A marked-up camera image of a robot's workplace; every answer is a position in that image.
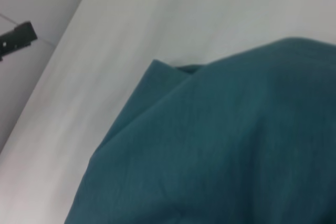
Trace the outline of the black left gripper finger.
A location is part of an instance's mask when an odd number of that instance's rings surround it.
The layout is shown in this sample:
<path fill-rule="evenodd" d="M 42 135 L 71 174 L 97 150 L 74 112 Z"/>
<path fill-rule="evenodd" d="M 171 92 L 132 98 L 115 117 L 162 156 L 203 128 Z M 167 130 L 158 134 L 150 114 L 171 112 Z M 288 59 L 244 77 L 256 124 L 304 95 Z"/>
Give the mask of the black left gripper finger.
<path fill-rule="evenodd" d="M 31 45 L 37 40 L 37 34 L 31 22 L 17 25 L 13 30 L 1 35 L 1 61 L 3 57 Z"/>

